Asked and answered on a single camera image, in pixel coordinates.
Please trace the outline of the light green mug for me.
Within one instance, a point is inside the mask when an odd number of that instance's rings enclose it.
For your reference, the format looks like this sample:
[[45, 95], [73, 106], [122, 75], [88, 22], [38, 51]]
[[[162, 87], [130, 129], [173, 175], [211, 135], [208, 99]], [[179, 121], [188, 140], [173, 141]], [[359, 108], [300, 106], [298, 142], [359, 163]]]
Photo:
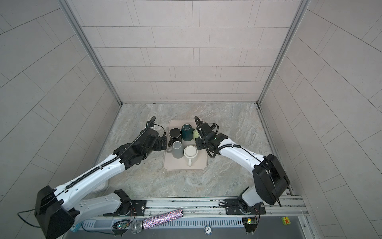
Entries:
[[197, 139], [197, 138], [200, 138], [200, 135], [199, 135], [198, 130], [194, 129], [194, 131], [193, 131], [193, 139]]

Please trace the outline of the white mug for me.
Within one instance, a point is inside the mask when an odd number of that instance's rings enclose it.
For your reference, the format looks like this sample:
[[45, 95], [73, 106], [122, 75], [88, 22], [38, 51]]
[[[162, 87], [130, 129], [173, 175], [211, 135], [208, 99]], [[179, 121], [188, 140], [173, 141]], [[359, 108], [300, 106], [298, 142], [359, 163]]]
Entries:
[[191, 167], [198, 159], [199, 151], [195, 145], [188, 145], [184, 149], [184, 157], [187, 159], [188, 166]]

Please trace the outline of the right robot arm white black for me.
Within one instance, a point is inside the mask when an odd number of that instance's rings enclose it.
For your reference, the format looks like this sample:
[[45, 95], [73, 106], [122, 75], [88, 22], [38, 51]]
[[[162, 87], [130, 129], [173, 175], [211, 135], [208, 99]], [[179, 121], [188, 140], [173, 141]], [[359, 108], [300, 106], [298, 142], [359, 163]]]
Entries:
[[246, 188], [238, 196], [237, 207], [244, 214], [260, 211], [264, 202], [269, 205], [280, 203], [279, 198], [289, 187], [290, 180], [280, 161], [273, 154], [256, 154], [236, 144], [228, 136], [219, 133], [219, 126], [195, 117], [199, 133], [197, 146], [205, 149], [210, 158], [217, 155], [227, 157], [253, 174], [254, 186]]

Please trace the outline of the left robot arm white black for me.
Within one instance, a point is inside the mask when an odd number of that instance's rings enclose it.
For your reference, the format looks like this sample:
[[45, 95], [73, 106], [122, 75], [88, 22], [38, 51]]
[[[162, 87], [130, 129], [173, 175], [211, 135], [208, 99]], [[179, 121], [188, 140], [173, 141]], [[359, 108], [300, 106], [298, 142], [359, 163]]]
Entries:
[[123, 190], [88, 200], [85, 197], [110, 178], [140, 164], [151, 152], [166, 148], [166, 136], [147, 128], [132, 143], [115, 149], [105, 160], [77, 178], [56, 188], [46, 186], [39, 190], [34, 215], [44, 236], [56, 239], [75, 224], [95, 216], [132, 216], [131, 200]]

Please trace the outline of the dark green faceted mug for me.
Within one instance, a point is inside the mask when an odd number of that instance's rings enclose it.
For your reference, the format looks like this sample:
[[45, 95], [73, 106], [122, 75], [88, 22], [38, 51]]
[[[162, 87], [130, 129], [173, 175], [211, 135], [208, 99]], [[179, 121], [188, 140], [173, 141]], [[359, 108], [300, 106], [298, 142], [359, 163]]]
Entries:
[[184, 141], [191, 141], [194, 138], [194, 129], [189, 123], [182, 126], [182, 139]]

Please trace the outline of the black mug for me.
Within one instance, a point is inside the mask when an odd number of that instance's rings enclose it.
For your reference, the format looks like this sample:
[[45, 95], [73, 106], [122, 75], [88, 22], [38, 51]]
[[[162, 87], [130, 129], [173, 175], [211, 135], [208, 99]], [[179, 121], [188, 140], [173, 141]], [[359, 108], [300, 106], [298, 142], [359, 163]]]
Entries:
[[173, 128], [169, 131], [168, 147], [171, 147], [176, 141], [182, 142], [182, 131], [179, 128]]

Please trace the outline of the grey mug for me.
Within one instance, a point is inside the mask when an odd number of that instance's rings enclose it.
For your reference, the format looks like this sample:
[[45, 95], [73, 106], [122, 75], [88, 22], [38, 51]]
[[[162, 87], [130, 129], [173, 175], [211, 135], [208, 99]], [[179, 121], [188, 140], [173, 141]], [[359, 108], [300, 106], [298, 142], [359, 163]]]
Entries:
[[182, 142], [180, 141], [174, 141], [166, 150], [167, 153], [172, 154], [172, 156], [176, 159], [180, 159], [184, 156], [184, 147], [182, 145]]

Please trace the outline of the beige rectangular tray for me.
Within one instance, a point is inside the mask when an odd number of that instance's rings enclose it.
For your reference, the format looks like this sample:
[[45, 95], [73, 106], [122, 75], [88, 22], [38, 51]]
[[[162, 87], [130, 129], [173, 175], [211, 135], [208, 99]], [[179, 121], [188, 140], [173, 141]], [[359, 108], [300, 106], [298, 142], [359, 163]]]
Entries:
[[175, 143], [164, 153], [163, 168], [167, 171], [196, 170], [207, 168], [207, 153], [204, 149], [197, 149], [196, 139]]

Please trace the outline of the left circuit board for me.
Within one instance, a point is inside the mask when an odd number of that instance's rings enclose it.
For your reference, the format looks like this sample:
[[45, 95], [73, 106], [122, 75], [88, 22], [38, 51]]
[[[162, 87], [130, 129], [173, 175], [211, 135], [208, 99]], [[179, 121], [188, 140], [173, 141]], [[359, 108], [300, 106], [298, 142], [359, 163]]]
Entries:
[[114, 230], [125, 230], [129, 225], [129, 220], [121, 220], [113, 224]]

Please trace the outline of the circuit board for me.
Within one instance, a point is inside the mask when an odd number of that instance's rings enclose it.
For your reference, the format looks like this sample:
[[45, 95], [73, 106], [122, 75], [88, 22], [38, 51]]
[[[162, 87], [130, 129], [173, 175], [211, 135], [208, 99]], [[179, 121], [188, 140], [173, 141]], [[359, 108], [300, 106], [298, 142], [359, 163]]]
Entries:
[[125, 230], [129, 225], [129, 220], [121, 220], [113, 224], [114, 230]]
[[259, 220], [257, 218], [242, 218], [242, 224], [245, 232], [254, 233], [258, 228]]

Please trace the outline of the round blue white badge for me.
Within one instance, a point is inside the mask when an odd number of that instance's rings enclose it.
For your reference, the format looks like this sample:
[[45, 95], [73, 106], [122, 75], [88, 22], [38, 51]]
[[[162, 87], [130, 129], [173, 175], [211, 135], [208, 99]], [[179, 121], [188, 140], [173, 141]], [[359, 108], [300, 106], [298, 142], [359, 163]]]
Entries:
[[211, 235], [212, 234], [211, 226], [209, 226], [209, 225], [205, 226], [205, 234], [206, 235]]

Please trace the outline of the right circuit board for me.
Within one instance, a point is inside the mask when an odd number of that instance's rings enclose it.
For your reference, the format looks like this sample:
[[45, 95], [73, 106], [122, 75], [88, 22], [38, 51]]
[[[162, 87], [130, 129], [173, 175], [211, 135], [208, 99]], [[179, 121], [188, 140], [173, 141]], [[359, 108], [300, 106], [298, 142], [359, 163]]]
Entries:
[[259, 220], [257, 218], [242, 218], [242, 224], [245, 232], [254, 233], [258, 228]]

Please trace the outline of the blue owl figure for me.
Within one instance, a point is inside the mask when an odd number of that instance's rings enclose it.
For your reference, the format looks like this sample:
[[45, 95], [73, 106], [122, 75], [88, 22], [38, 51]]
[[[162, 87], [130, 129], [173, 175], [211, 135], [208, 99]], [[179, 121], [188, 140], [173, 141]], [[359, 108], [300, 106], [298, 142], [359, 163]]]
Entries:
[[82, 226], [81, 226], [81, 224], [76, 224], [76, 225], [74, 225], [74, 226], [72, 226], [71, 228], [70, 228], [70, 231], [71, 232], [73, 232], [73, 233], [75, 233], [75, 232], [77, 232], [79, 229], [81, 229], [82, 228]]

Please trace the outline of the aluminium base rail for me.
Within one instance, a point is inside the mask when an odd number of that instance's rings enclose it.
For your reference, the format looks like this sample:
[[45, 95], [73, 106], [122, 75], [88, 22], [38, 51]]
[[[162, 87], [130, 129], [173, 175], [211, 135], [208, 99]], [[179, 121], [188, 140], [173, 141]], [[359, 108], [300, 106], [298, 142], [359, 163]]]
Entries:
[[102, 205], [101, 212], [96, 216], [149, 218], [159, 214], [181, 209], [184, 217], [228, 217], [261, 215], [270, 216], [306, 216], [307, 207], [300, 196], [282, 196], [279, 203], [269, 205], [265, 202], [257, 203], [245, 211], [239, 206], [236, 197], [196, 197], [196, 198], [142, 198], [131, 199], [131, 202], [122, 208], [123, 214], [108, 209]]

